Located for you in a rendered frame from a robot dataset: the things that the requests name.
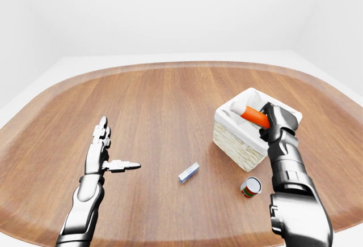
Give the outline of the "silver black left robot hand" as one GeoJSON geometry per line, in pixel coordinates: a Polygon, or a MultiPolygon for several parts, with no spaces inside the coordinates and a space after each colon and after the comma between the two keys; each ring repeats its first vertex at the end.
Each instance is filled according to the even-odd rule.
{"type": "Polygon", "coordinates": [[[103,174],[105,171],[116,173],[141,168],[141,164],[138,162],[120,159],[108,161],[108,149],[111,146],[111,128],[108,126],[106,116],[103,116],[95,126],[92,137],[85,161],[85,174],[103,174]]]}

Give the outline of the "white lined wicker basket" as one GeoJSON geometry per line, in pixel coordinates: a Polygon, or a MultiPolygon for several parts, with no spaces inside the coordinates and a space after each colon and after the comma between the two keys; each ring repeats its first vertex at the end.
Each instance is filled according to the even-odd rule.
{"type": "Polygon", "coordinates": [[[244,103],[258,111],[270,102],[289,111],[298,122],[301,121],[303,115],[292,107],[252,87],[242,91],[216,109],[213,142],[244,171],[249,172],[267,156],[268,144],[260,139],[257,125],[230,110],[230,105],[235,101],[244,103]]]}

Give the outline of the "orange ketchup bottle white cap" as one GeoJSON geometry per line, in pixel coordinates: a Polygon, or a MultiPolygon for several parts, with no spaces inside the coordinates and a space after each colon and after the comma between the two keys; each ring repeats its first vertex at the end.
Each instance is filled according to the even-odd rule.
{"type": "Polygon", "coordinates": [[[270,128],[270,123],[268,117],[251,107],[248,107],[244,104],[234,102],[230,105],[230,110],[235,114],[239,115],[243,119],[252,122],[260,126],[261,128],[268,129],[270,128]]]}

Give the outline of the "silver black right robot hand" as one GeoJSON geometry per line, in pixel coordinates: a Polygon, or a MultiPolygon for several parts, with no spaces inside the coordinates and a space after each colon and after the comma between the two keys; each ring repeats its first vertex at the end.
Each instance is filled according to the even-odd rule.
{"type": "Polygon", "coordinates": [[[296,117],[288,112],[286,109],[273,105],[268,102],[261,109],[262,114],[267,116],[270,127],[267,129],[260,129],[260,138],[269,144],[278,140],[282,131],[292,135],[298,129],[298,121],[296,117]]]}

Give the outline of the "small blue white box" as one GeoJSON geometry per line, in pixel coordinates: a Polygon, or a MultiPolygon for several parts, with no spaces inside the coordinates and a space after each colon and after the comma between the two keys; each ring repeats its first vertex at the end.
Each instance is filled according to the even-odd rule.
{"type": "Polygon", "coordinates": [[[185,183],[190,177],[192,177],[198,170],[199,164],[197,162],[193,163],[189,168],[178,175],[178,180],[181,184],[185,183]]]}

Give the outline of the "red green labelled tin can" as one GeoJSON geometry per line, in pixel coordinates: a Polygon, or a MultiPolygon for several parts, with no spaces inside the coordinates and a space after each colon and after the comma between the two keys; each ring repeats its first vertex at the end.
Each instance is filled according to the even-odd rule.
{"type": "Polygon", "coordinates": [[[262,184],[256,177],[248,177],[240,186],[240,192],[246,198],[253,198],[255,195],[260,194],[262,184]]]}

